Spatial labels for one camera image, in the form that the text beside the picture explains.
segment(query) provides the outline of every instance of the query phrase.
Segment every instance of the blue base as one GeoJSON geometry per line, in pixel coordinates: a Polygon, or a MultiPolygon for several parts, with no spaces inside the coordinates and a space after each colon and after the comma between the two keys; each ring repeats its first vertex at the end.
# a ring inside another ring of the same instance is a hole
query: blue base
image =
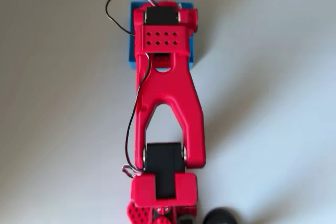
{"type": "MultiPolygon", "coordinates": [[[[134,32],[134,23],[133,23],[133,11],[135,8],[140,7],[146,1],[131,1],[130,2],[130,30],[134,32]]],[[[181,3],[182,8],[194,8],[194,4],[192,2],[177,2],[181,3]]],[[[189,68],[192,67],[194,63],[194,37],[190,37],[189,39],[189,46],[190,46],[190,56],[189,56],[189,68]]],[[[129,37],[129,54],[128,54],[128,61],[130,63],[131,68],[135,69],[135,58],[134,58],[134,36],[130,35],[129,37]]]]}

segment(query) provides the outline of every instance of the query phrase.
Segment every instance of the red 3d-printed part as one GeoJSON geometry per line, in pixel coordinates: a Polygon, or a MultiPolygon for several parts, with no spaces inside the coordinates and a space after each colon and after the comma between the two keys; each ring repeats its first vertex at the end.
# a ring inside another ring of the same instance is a hole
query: red 3d-printed part
{"type": "MultiPolygon", "coordinates": [[[[176,3],[172,2],[159,5],[175,5],[177,9],[176,3]]],[[[197,28],[197,11],[182,9],[180,19],[183,22],[177,25],[146,25],[143,23],[146,6],[134,10],[137,87],[148,67],[145,53],[151,59],[135,111],[135,165],[143,167],[146,128],[155,108],[164,103],[172,108],[182,128],[186,167],[201,168],[205,165],[203,112],[188,67],[188,40],[197,28]],[[156,69],[160,64],[156,52],[170,53],[164,66],[168,71],[156,69]]]]}

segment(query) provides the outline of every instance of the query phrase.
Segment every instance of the white surface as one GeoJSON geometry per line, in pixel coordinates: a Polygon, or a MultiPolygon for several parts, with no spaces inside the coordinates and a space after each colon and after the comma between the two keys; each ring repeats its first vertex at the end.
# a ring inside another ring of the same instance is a hole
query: white surface
{"type": "MultiPolygon", "coordinates": [[[[335,223],[335,0],[182,1],[200,14],[200,217],[335,223]]],[[[0,0],[0,223],[128,223],[134,72],[104,2],[0,0]]],[[[124,25],[128,2],[114,1],[124,25]]],[[[161,136],[181,139],[167,106],[148,139],[161,136]]]]}

